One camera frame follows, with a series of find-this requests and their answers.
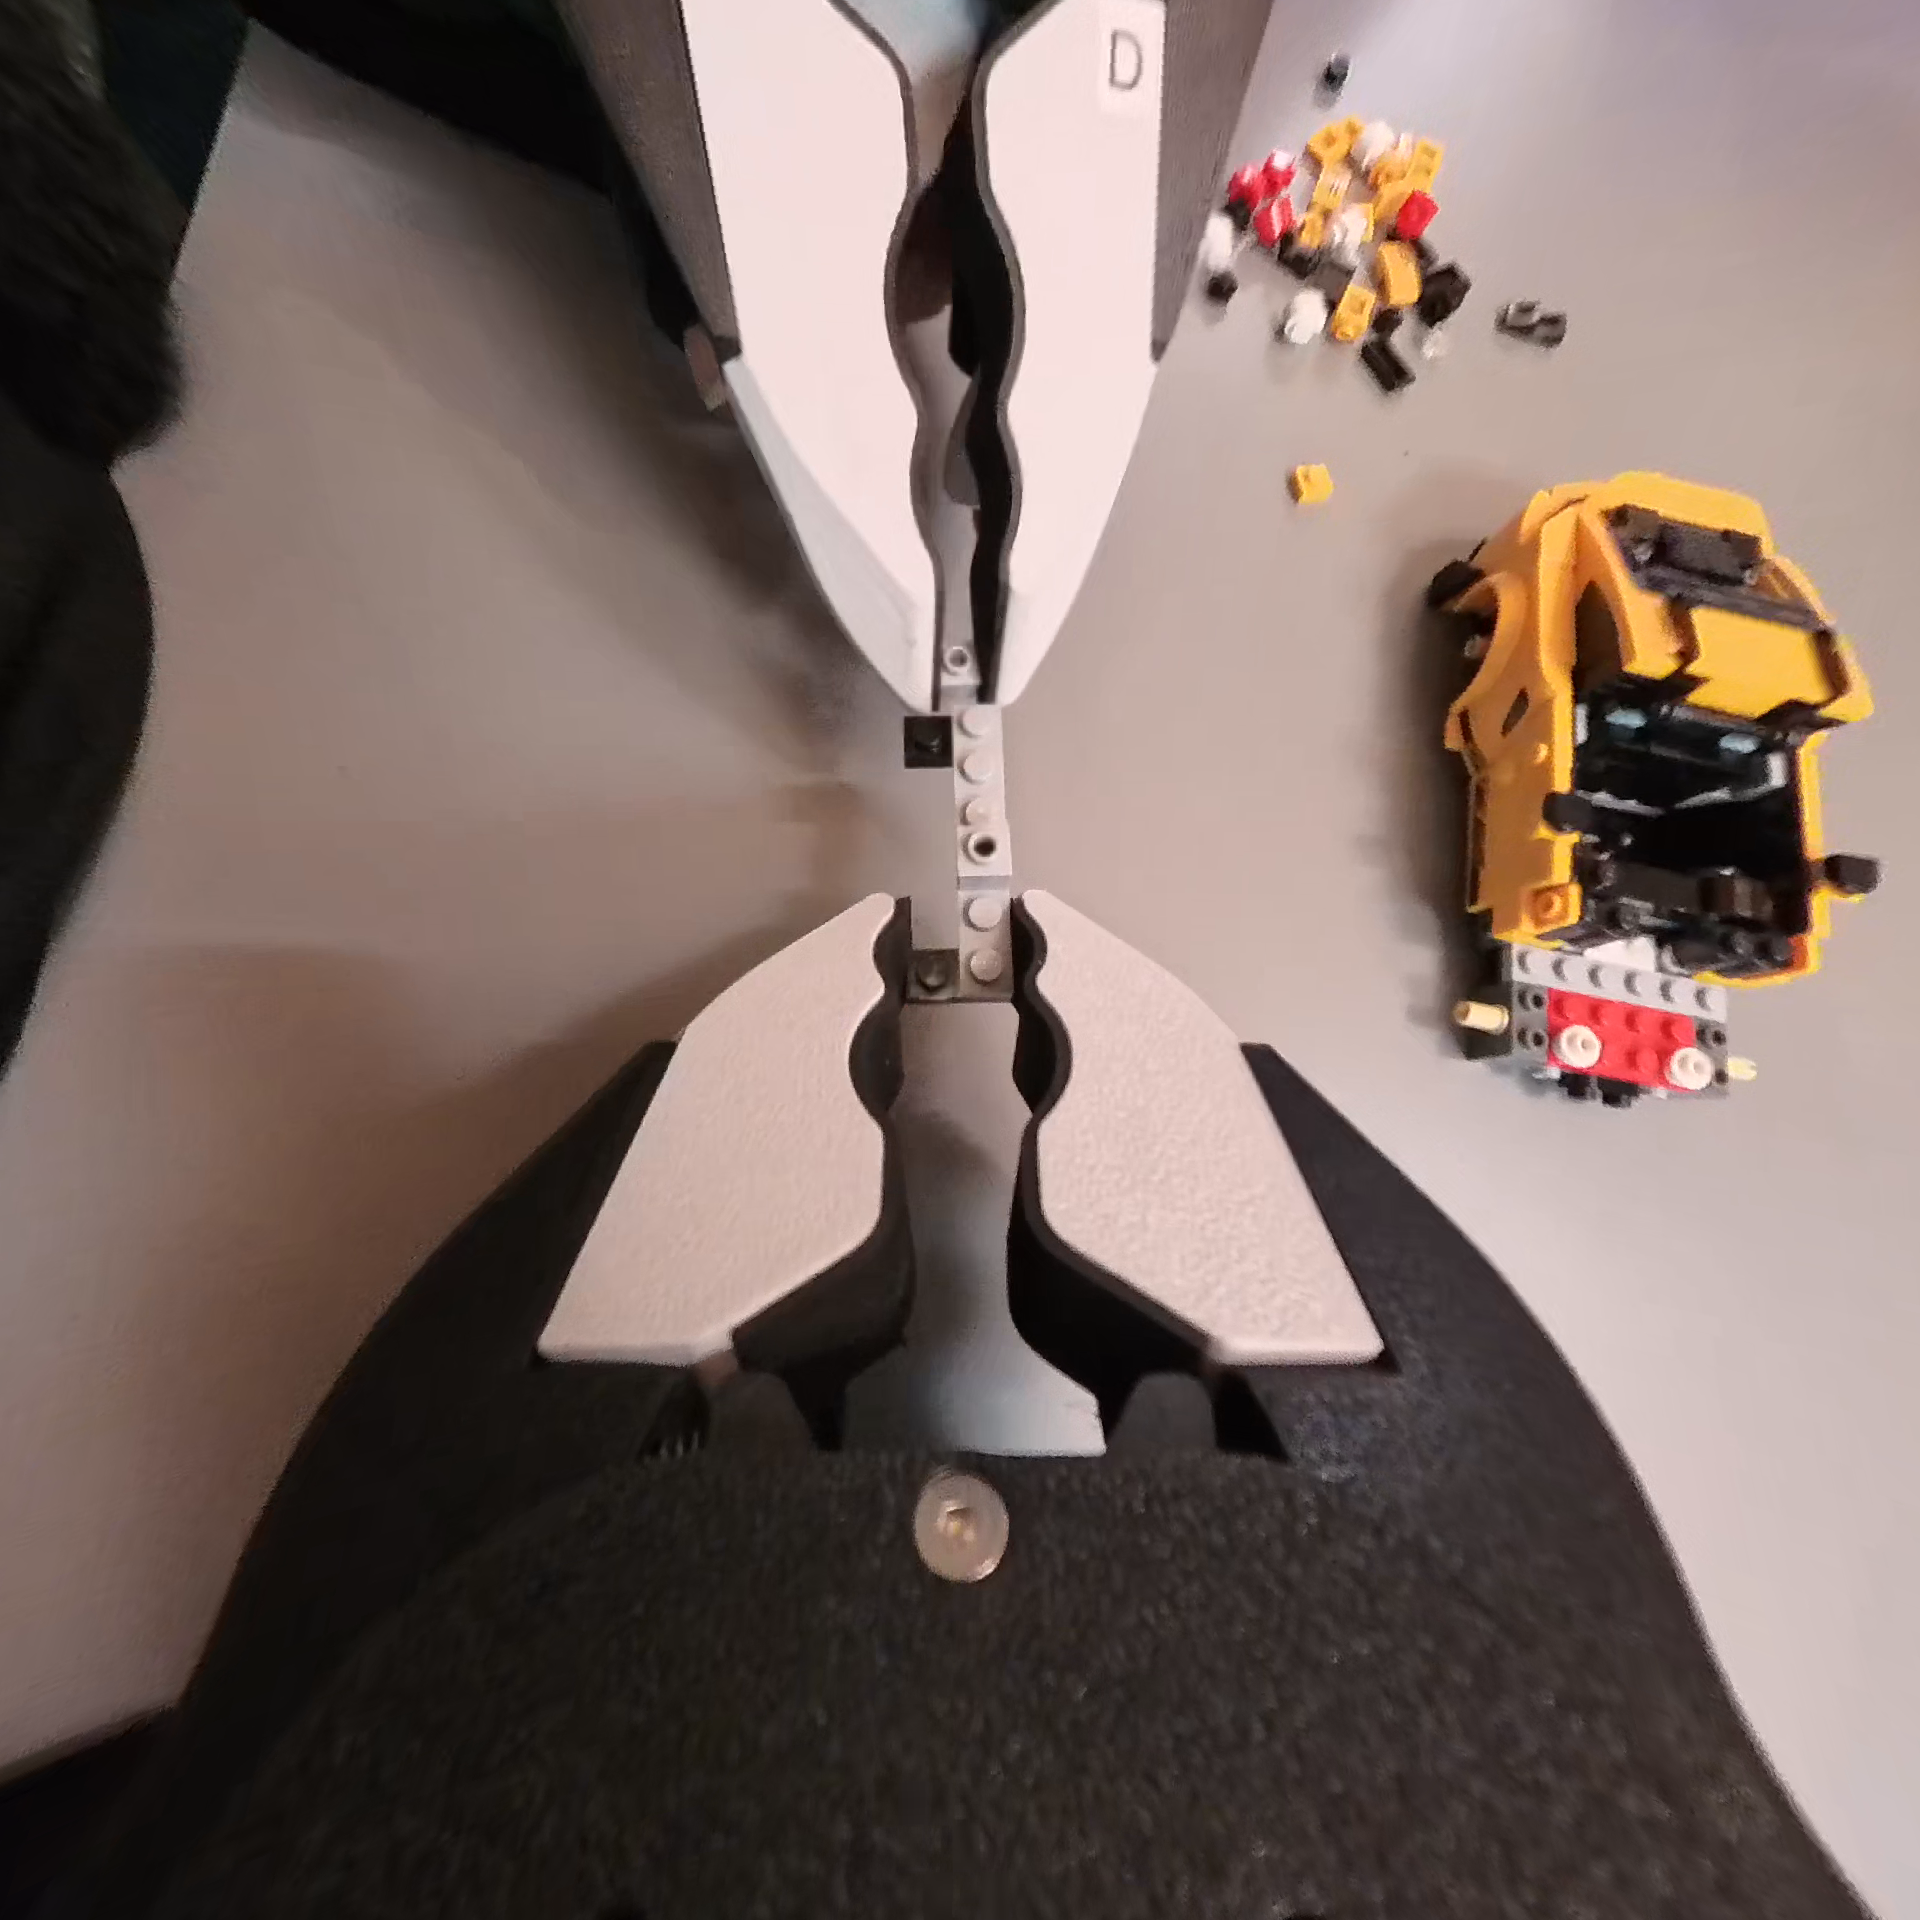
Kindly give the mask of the yellow lego car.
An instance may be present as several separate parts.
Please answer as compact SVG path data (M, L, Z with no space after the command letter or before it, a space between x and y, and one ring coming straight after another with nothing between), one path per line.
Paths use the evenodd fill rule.
M1733 1000L1816 978L1881 885L1821 819L1821 745L1874 712L1850 639L1749 496L1664 474L1535 495L1427 612L1463 659L1463 1054L1580 1108L1721 1100Z

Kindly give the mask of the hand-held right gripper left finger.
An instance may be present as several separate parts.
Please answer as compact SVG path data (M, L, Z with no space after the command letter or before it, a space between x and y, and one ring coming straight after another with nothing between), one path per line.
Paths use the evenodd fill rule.
M892 1108L910 909L869 895L722 990L668 1047L541 1362L776 1379L813 1439L902 1347L916 1259Z

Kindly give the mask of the pile of small lego pieces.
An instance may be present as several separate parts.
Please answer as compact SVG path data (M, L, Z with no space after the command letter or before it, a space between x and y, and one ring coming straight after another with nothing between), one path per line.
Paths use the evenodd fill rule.
M1202 230L1198 299L1226 306L1272 280L1275 345L1332 345L1405 394L1473 294L1432 237L1443 169L1447 140L1355 114L1233 166Z

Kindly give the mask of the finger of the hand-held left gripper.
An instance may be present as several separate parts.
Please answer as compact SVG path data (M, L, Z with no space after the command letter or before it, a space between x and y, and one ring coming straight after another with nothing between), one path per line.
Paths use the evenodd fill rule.
M916 187L903 65L844 3L687 3L732 288L726 387L848 644L931 710L939 589L892 270Z
M986 418L1013 495L986 571L996 702L1025 692L1074 608L1160 370L1161 81L1161 3L1046 3L976 78L978 200L1013 290Z

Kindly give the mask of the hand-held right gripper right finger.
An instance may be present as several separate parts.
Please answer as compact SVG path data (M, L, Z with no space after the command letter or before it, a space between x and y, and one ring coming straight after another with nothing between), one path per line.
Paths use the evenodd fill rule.
M1107 1438L1146 1379L1207 1416L1385 1339L1233 1028L1058 895L1016 902L1013 1317Z

